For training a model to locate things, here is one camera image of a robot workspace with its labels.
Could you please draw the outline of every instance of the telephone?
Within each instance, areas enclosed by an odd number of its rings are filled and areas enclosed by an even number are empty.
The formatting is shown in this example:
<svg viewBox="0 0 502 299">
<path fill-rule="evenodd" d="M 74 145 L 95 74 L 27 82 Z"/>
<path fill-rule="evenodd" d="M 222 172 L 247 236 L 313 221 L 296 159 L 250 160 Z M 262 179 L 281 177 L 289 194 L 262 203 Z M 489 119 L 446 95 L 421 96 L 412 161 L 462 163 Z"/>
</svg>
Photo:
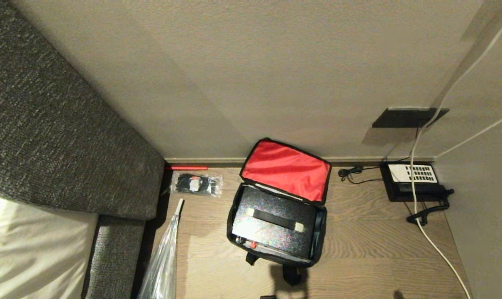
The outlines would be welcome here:
<svg viewBox="0 0 502 299">
<path fill-rule="evenodd" d="M 386 163 L 380 168 L 380 172 L 382 172 L 387 196 L 391 202 L 412 202 L 414 200 L 412 178 L 415 182 L 418 202 L 439 202 L 439 206 L 427 208 L 406 218 L 409 223 L 417 223 L 416 219 L 421 218 L 420 224 L 424 226 L 428 223 L 428 214 L 450 207 L 448 196 L 454 193 L 454 190 L 447 190 L 439 184 L 431 165 L 414 164 L 411 167 L 408 162 Z"/>
</svg>

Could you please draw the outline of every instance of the cable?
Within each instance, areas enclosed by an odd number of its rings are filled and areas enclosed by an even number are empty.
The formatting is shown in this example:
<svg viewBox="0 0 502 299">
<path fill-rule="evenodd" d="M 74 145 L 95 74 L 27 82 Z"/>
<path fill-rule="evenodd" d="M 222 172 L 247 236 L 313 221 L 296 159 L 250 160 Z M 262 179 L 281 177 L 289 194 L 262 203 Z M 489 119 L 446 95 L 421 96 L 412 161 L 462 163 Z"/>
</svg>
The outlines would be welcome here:
<svg viewBox="0 0 502 299">
<path fill-rule="evenodd" d="M 383 181 L 382 179 L 371 179 L 371 180 L 355 182 L 355 181 L 352 181 L 351 175 L 347 176 L 347 179 L 349 180 L 349 182 L 351 182 L 351 184 L 363 184 L 364 182 L 368 182 L 368 181 Z"/>
<path fill-rule="evenodd" d="M 437 116 L 439 115 L 439 112 L 441 111 L 441 108 L 443 107 L 443 104 L 445 103 L 446 99 L 448 98 L 448 95 L 450 94 L 450 92 L 452 92 L 452 90 L 454 89 L 454 87 L 467 74 L 469 74 L 469 72 L 471 72 L 471 70 L 485 57 L 485 55 L 487 55 L 487 53 L 492 49 L 492 47 L 498 41 L 498 38 L 500 38 L 501 35 L 502 35 L 502 27 L 498 30 L 498 32 L 496 33 L 496 35 L 492 38 L 492 40 L 490 41 L 489 45 L 483 51 L 482 55 L 480 55 L 480 57 L 478 57 L 478 59 L 476 59 L 476 61 L 473 62 L 473 64 L 471 64 L 471 66 L 469 66 L 469 68 L 463 74 L 461 74 L 461 76 L 454 83 L 452 83 L 452 85 L 450 86 L 450 88 L 448 89 L 448 91 L 445 93 L 445 95 L 443 97 L 443 100 L 441 101 L 441 103 L 437 107 L 437 110 L 435 111 L 435 114 L 431 117 L 431 119 L 424 126 L 421 127 L 421 129 L 418 132 L 417 137 L 415 138 L 414 145 L 412 146 L 412 151 L 411 151 L 411 157 L 412 158 L 410 159 L 410 168 L 413 168 L 413 166 L 414 166 L 415 149 L 417 147 L 417 144 L 418 144 L 418 142 L 420 140 L 420 136 L 422 135 L 422 131 L 424 130 L 424 128 L 428 127 L 429 125 L 431 125 L 431 123 L 433 123 L 437 119 Z M 415 181 L 414 181 L 413 177 L 412 177 L 412 192 L 413 192 L 413 196 L 414 196 L 414 213 L 416 214 L 417 213 L 417 195 L 415 193 Z M 463 287 L 463 290 L 465 291 L 465 294 L 467 295 L 467 298 L 470 299 L 469 291 L 467 290 L 467 287 L 463 283 L 463 280 L 461 280 L 461 277 L 459 276 L 458 271 L 456 271 L 456 269 L 454 268 L 454 266 L 452 266 L 452 263 L 450 263 L 450 261 L 445 257 L 445 255 L 441 252 L 441 250 L 439 250 L 439 248 L 434 244 L 434 242 L 432 242 L 432 240 L 429 238 L 429 236 L 426 235 L 426 232 L 424 231 L 424 229 L 420 225 L 419 218 L 416 218 L 416 221 L 417 221 L 417 226 L 419 227 L 421 233 L 424 235 L 424 237 L 426 238 L 426 240 L 428 240 L 428 242 L 430 242 L 430 244 L 433 246 L 433 248 L 435 248 L 435 250 L 437 251 L 437 253 L 439 253 L 439 255 L 443 258 L 443 260 L 445 260 L 445 262 L 448 264 L 448 266 L 452 269 L 452 271 L 454 272 L 454 274 L 458 278 L 459 283 Z"/>
<path fill-rule="evenodd" d="M 351 182 L 351 184 L 363 184 L 364 182 L 369 182 L 369 181 L 381 181 L 382 179 L 371 179 L 371 180 L 365 180 L 365 181 L 359 181 L 359 182 L 352 181 L 352 174 L 361 174 L 363 172 L 363 170 L 376 169 L 376 168 L 380 168 L 380 167 L 364 168 L 363 166 L 354 166 L 351 169 L 340 169 L 338 171 L 338 176 L 340 176 L 341 181 L 349 180 L 349 182 Z"/>
<path fill-rule="evenodd" d="M 447 154 L 448 152 L 451 152 L 453 150 L 455 150 L 456 148 L 462 146 L 463 144 L 473 140 L 474 138 L 477 138 L 478 136 L 480 136 L 481 134 L 484 134 L 485 132 L 487 132 L 488 130 L 492 129 L 493 127 L 496 127 L 497 125 L 499 125 L 500 123 L 502 123 L 502 119 L 500 119 L 499 121 L 495 122 L 494 124 L 488 126 L 488 127 L 485 127 L 485 129 L 477 132 L 476 134 L 470 136 L 469 138 L 467 138 L 466 140 L 463 140 L 462 142 L 452 146 L 451 148 L 447 149 L 446 151 L 440 153 L 439 155 L 437 155 L 437 157 L 441 157 L 442 155 L 444 154 Z"/>
<path fill-rule="evenodd" d="M 404 206 L 408 209 L 408 212 L 410 213 L 410 216 L 413 216 L 412 211 L 410 210 L 410 207 L 408 207 L 408 204 L 406 202 L 402 202 Z"/>
</svg>

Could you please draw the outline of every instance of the white bedsheet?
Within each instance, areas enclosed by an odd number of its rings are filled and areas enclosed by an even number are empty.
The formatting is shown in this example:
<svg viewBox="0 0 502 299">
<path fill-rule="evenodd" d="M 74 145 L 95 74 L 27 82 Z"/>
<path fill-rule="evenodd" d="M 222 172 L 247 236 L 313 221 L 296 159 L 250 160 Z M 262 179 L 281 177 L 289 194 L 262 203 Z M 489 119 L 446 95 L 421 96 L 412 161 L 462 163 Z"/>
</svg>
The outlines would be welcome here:
<svg viewBox="0 0 502 299">
<path fill-rule="evenodd" d="M 96 224 L 0 199 L 0 299 L 80 298 Z"/>
</svg>

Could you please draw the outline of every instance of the gray upholstered sofa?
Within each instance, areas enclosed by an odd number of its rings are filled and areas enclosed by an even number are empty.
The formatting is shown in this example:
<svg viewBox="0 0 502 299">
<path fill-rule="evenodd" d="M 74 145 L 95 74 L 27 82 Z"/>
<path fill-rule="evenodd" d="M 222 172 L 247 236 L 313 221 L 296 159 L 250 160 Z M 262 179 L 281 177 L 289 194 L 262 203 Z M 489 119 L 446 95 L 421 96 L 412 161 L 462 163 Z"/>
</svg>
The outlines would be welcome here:
<svg viewBox="0 0 502 299">
<path fill-rule="evenodd" d="M 99 214 L 85 298 L 129 298 L 164 160 L 0 1 L 0 196 Z"/>
</svg>

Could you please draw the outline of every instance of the black cable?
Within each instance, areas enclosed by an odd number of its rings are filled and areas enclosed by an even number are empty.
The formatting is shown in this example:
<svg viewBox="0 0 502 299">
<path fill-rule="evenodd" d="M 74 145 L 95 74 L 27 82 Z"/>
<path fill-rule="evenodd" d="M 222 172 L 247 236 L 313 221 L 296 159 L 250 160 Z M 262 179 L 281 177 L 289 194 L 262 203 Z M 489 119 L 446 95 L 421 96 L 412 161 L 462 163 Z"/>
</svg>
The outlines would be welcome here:
<svg viewBox="0 0 502 299">
<path fill-rule="evenodd" d="M 351 169 L 340 169 L 338 172 L 338 176 L 340 176 L 341 181 L 349 180 L 351 184 L 363 184 L 364 182 L 369 182 L 369 181 L 381 181 L 382 179 L 371 179 L 360 182 L 355 182 L 352 180 L 352 174 L 361 174 L 363 170 L 373 169 L 373 168 L 378 168 L 378 167 L 363 168 L 363 166 L 354 166 Z"/>
<path fill-rule="evenodd" d="M 408 206 L 408 204 L 406 202 L 403 202 L 404 206 L 406 206 L 406 208 L 408 209 L 408 212 L 410 213 L 410 216 L 412 216 L 412 211 L 410 210 L 410 207 Z"/>
<path fill-rule="evenodd" d="M 409 223 L 416 224 L 417 223 L 416 219 L 417 218 L 421 218 L 419 220 L 420 221 L 420 225 L 424 226 L 424 225 L 426 225 L 428 223 L 428 215 L 431 212 L 446 210 L 449 207 L 450 207 L 450 204 L 448 203 L 448 200 L 445 200 L 444 203 L 441 206 L 433 206 L 431 208 L 427 208 L 425 210 L 422 210 L 422 211 L 418 212 L 417 214 L 414 214 L 414 215 L 411 215 L 411 216 L 407 217 L 406 221 L 408 221 Z"/>
<path fill-rule="evenodd" d="M 415 130 L 415 138 L 417 138 L 418 133 L 419 133 L 419 126 L 417 125 L 417 128 Z M 408 159 L 411 156 L 412 156 L 412 152 L 410 151 L 410 154 L 407 157 L 396 160 L 396 161 L 392 161 L 391 163 L 404 161 L 405 159 Z M 364 170 L 381 168 L 382 166 L 384 166 L 384 165 L 364 168 L 363 166 L 357 165 L 351 169 L 340 169 L 338 172 L 338 176 L 340 176 L 341 181 L 349 180 L 349 182 L 351 184 L 363 184 L 364 182 L 370 182 L 370 181 L 383 181 L 383 179 L 371 179 L 371 180 L 365 180 L 365 181 L 360 181 L 360 182 L 352 181 L 352 174 L 361 174 Z"/>
<path fill-rule="evenodd" d="M 351 182 L 351 184 L 363 184 L 364 182 L 368 182 L 368 181 L 383 181 L 382 179 L 371 179 L 371 180 L 355 182 L 355 181 L 352 181 L 351 175 L 347 176 L 347 179 L 349 180 L 349 182 Z"/>
</svg>

